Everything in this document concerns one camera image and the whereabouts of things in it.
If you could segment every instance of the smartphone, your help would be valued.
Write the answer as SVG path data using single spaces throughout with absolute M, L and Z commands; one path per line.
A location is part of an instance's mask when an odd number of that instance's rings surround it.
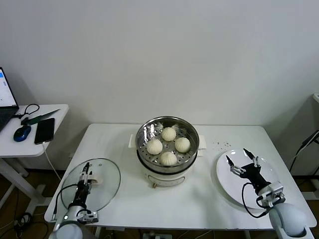
M 38 123 L 35 133 L 35 144 L 41 144 L 43 142 L 49 142 L 53 140 L 54 135 L 54 118 L 41 120 Z

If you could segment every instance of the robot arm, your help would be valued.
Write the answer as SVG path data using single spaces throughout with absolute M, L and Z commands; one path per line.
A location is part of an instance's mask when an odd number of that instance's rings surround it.
M 95 238 L 93 235 L 87 235 L 79 227 L 81 224 L 90 224 L 99 221 L 98 213 L 88 210 L 85 204 L 87 196 L 90 194 L 92 187 L 92 182 L 88 179 L 88 176 L 92 175 L 92 172 L 88 174 L 89 167 L 89 163 L 84 166 L 80 174 L 79 181 L 76 185 L 77 188 L 74 199 L 69 204 L 67 213 L 56 220 L 53 232 L 49 237 L 50 239 Z M 53 220 L 55 219 L 55 213 L 56 208 L 54 209 L 54 214 L 52 217 Z
M 230 171 L 241 178 L 247 178 L 251 182 L 258 196 L 256 202 L 260 201 L 261 207 L 266 209 L 262 215 L 269 213 L 271 224 L 279 239 L 313 239 L 314 237 L 306 224 L 304 213 L 292 204 L 283 203 L 286 199 L 283 193 L 284 187 L 281 183 L 267 182 L 260 174 L 261 166 L 258 157 L 255 157 L 246 149 L 244 151 L 253 163 L 238 167 L 226 156 Z

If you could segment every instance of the white ceramic plate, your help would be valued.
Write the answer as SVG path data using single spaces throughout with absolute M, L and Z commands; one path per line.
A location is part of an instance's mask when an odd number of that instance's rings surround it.
M 230 166 L 227 162 L 226 155 L 234 162 L 235 165 L 242 167 L 253 161 L 246 155 L 243 149 L 234 149 L 222 154 L 217 161 L 217 177 L 224 188 L 224 190 L 238 203 L 243 205 L 241 199 L 241 190 L 245 183 L 249 182 L 248 179 L 240 178 L 239 176 L 233 174 L 230 171 Z M 258 158 L 261 165 L 261 175 L 269 182 L 278 181 L 278 176 L 272 169 L 272 167 L 267 163 L 267 161 L 261 157 Z M 247 207 L 260 209 L 256 204 L 257 195 L 252 185 L 247 185 L 245 187 L 244 199 Z

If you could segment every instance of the white wall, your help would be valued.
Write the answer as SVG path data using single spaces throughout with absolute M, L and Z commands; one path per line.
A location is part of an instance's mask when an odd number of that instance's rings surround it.
M 309 98 L 319 91 L 316 0 L 0 6 L 0 65 L 19 103 L 70 106 L 50 146 L 58 168 L 91 122 L 175 115 L 193 124 L 262 125 L 285 160 L 319 127 L 319 105 Z M 312 146 L 300 157 L 296 173 L 313 170 L 315 153 Z M 46 166 L 43 158 L 28 163 Z

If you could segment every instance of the metal steamer tray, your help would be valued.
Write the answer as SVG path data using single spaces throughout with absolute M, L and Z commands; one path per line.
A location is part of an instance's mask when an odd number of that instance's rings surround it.
M 167 142 L 161 137 L 165 127 L 172 127 L 176 130 L 176 138 Z M 180 137 L 186 137 L 190 141 L 190 150 L 187 153 L 180 153 L 175 149 L 175 141 Z M 158 155 L 149 154 L 146 145 L 151 139 L 159 139 L 163 144 L 163 150 Z M 188 169 L 196 159 L 199 146 L 199 137 L 195 128 L 187 121 L 171 116 L 163 116 L 146 122 L 136 135 L 137 154 L 141 163 L 151 171 L 159 174 L 176 174 Z M 177 157 L 177 164 L 164 166 L 160 164 L 162 153 L 172 152 Z

